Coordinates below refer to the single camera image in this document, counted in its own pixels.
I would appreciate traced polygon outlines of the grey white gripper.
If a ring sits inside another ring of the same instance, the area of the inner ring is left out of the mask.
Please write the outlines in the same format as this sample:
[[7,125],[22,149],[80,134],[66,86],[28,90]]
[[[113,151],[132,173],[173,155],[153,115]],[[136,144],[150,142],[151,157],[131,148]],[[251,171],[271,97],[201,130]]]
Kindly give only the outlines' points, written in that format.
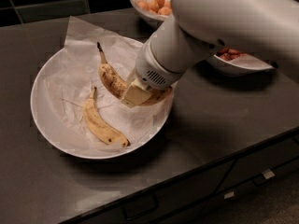
[[168,47],[159,48],[149,39],[139,51],[135,61],[135,78],[126,88],[121,102],[128,107],[142,105],[150,97],[148,86],[165,90],[186,72],[186,62]]

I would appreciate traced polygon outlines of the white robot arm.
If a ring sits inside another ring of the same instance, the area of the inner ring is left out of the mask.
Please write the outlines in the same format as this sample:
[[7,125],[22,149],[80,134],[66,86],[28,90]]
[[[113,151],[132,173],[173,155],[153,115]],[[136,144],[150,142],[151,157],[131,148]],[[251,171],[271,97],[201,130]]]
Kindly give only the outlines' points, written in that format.
[[139,51],[121,101],[141,105],[194,64],[223,48],[278,65],[299,79],[299,3],[295,0],[171,0],[172,14]]

